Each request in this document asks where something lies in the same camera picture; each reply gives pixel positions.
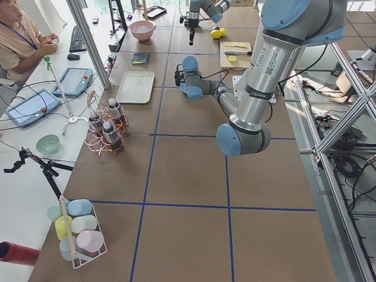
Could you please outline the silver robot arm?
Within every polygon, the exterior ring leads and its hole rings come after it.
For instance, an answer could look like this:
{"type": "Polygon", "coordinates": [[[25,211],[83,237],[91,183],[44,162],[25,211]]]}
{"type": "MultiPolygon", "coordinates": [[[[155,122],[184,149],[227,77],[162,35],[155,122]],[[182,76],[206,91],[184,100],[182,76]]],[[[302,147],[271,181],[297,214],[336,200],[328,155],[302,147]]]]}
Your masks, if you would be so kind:
{"type": "Polygon", "coordinates": [[[189,11],[185,19],[190,29],[189,45],[193,45],[195,29],[199,27],[200,11],[203,11],[214,23],[219,23],[225,11],[227,11],[236,1],[221,0],[213,4],[210,0],[191,0],[189,11]]]}
{"type": "Polygon", "coordinates": [[[344,36],[347,1],[265,1],[251,55],[242,76],[244,92],[237,100],[219,80],[204,79],[197,59],[183,59],[183,77],[190,99],[213,96],[229,116],[217,129],[216,141],[226,156],[258,153],[270,143],[270,131],[261,117],[274,90],[289,72],[287,62],[302,46],[320,46],[344,36]]]}

